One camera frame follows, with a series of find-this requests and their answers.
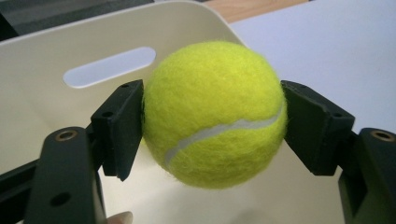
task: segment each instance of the screw hole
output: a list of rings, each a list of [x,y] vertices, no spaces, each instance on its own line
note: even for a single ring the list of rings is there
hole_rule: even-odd
[[[113,112],[110,112],[110,111],[105,112],[105,113],[102,114],[102,116],[105,117],[105,118],[109,118],[109,117],[113,116]]]
[[[63,192],[53,197],[49,203],[52,207],[59,207],[67,203],[71,197],[68,192]]]
[[[56,141],[58,142],[63,142],[63,141],[67,141],[70,140],[74,137],[76,137],[78,134],[78,132],[74,131],[74,130],[66,130],[64,132],[58,133],[55,137]]]
[[[385,142],[394,142],[395,137],[389,133],[385,133],[379,130],[372,131],[371,135],[375,138],[378,138],[379,140],[385,141]]]

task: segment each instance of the white seam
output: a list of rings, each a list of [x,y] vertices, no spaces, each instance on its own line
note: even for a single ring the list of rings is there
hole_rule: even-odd
[[[188,147],[190,144],[194,142],[202,141],[206,138],[209,138],[211,136],[226,131],[237,130],[237,129],[260,129],[267,127],[273,124],[279,118],[280,114],[282,113],[282,109],[283,106],[280,107],[276,115],[272,116],[269,119],[254,120],[254,121],[239,119],[232,124],[219,124],[211,128],[202,129],[200,132],[180,140],[177,146],[172,147],[169,151],[167,151],[165,154],[165,166],[168,167],[170,161],[176,156],[176,154],[180,150],[183,150],[184,148]]]

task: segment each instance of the ball fuzz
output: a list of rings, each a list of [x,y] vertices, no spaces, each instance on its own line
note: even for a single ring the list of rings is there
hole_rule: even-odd
[[[181,182],[225,189],[268,165],[285,135],[286,112],[279,79],[261,55],[205,42],[154,70],[143,134],[154,159]]]

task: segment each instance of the black plastic part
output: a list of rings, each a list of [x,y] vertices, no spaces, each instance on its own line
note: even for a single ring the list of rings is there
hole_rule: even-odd
[[[22,15],[23,19],[18,18],[10,23],[14,23],[12,25],[20,35],[27,35],[153,2],[153,0],[2,0],[0,1],[0,11],[4,12],[4,15]]]
[[[106,223],[85,129],[50,134],[43,145],[24,223]]]
[[[348,177],[362,178],[361,168],[359,167],[358,159],[353,153],[353,147],[356,144],[358,136],[351,132],[349,138],[341,141],[336,149],[335,157],[337,164],[343,169],[343,173]]]
[[[6,18],[0,13],[0,41],[18,36],[17,32],[8,23]]]
[[[353,151],[364,184],[358,186],[347,175],[340,178],[346,223],[396,223],[396,135],[362,129]]]
[[[23,219],[37,161],[0,175],[0,223]]]
[[[85,131],[87,132],[88,138],[91,142],[91,154],[93,169],[98,171],[105,160],[105,147],[102,146],[102,141],[95,138],[95,133],[93,132],[92,124],[90,124]]]
[[[105,175],[122,181],[131,172],[142,138],[143,81],[118,87],[92,115],[92,128],[105,150]]]
[[[305,85],[281,81],[288,102],[285,140],[314,175],[334,175],[335,152],[347,141],[355,118]]]

